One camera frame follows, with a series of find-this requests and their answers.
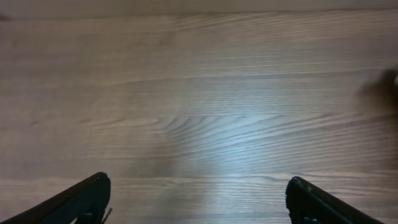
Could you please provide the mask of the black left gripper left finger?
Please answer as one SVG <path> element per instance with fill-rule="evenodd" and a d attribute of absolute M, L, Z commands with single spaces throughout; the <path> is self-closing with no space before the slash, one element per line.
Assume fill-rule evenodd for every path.
<path fill-rule="evenodd" d="M 110 214 L 110 195 L 110 178 L 97 172 L 2 224 L 103 224 Z"/>

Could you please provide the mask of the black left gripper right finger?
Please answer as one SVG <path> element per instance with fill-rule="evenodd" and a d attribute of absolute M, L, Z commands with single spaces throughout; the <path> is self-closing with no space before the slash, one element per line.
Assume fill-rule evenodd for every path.
<path fill-rule="evenodd" d="M 289 180 L 285 204 L 292 224 L 382 224 L 301 177 Z"/>

